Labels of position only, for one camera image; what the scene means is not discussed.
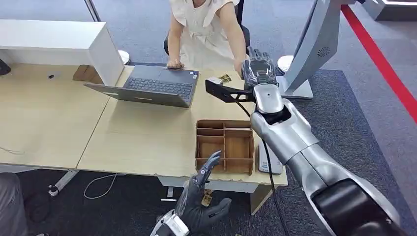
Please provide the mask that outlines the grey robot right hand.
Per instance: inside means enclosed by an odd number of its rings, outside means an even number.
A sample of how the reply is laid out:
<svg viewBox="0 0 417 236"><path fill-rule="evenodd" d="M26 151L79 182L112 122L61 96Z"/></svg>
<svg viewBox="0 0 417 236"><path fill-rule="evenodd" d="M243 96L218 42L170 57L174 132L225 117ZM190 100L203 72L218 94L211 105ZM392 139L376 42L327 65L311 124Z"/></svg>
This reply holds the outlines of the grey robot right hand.
<svg viewBox="0 0 417 236"><path fill-rule="evenodd" d="M252 46L248 46L247 49L249 59L243 62L241 69L244 89L252 90L258 84L277 85L274 64L269 54Z"/></svg>

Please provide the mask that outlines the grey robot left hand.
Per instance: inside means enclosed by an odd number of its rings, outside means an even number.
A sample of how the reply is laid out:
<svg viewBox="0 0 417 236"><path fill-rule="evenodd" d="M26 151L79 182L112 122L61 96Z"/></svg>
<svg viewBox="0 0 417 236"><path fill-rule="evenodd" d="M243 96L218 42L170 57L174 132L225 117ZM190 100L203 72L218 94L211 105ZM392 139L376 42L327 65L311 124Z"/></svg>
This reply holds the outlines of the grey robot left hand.
<svg viewBox="0 0 417 236"><path fill-rule="evenodd" d="M232 200L222 199L217 205L204 206L205 184L214 166L218 165L221 150L214 152L185 186L176 206L176 214L189 229L190 234L200 233L230 212Z"/></svg>

